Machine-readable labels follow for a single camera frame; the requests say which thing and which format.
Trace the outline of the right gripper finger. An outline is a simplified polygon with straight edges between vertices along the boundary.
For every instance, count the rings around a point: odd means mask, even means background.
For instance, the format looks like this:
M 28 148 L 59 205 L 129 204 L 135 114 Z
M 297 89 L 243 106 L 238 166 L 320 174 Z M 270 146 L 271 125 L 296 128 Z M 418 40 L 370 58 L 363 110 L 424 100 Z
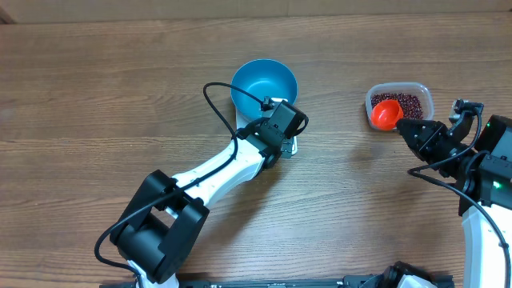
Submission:
M 396 128 L 400 134 L 433 133 L 440 127 L 439 122 L 433 120 L 400 119 Z
M 411 150 L 411 152 L 414 154 L 414 156 L 420 160 L 422 160 L 422 156 L 420 155 L 419 151 L 421 148 L 421 144 L 418 140 L 418 134 L 416 129 L 409 128 L 409 127 L 403 127 L 398 130 L 399 134 L 403 137 L 404 141 L 406 142 L 407 146 Z

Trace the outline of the orange scoop blue handle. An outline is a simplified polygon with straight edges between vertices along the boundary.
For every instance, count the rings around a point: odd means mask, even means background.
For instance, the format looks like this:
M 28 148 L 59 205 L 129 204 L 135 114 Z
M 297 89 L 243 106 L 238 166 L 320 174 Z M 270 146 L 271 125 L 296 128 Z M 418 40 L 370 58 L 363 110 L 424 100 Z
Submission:
M 392 130 L 396 127 L 398 120 L 404 117 L 400 104 L 396 100 L 385 100 L 372 109 L 371 124 L 379 130 Z

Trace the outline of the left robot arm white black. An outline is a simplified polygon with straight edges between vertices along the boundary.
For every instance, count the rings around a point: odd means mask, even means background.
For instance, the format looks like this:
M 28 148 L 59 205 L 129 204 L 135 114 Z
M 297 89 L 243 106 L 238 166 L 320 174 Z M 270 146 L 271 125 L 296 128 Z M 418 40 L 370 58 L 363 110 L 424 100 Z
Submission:
M 120 219 L 110 241 L 133 271 L 137 287 L 176 287 L 176 273 L 190 254 L 210 207 L 236 186 L 294 154 L 294 138 L 309 119 L 287 101 L 270 116 L 238 129 L 222 152 L 200 166 L 169 177 L 149 174 Z

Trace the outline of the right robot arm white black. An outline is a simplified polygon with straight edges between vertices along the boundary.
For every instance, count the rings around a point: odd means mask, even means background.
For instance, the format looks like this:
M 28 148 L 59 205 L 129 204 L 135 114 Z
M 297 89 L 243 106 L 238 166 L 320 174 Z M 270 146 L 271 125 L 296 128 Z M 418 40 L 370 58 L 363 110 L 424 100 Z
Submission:
M 409 175 L 459 197 L 465 287 L 511 285 L 511 120 L 476 112 L 442 122 L 401 119 L 397 130 L 423 164 Z

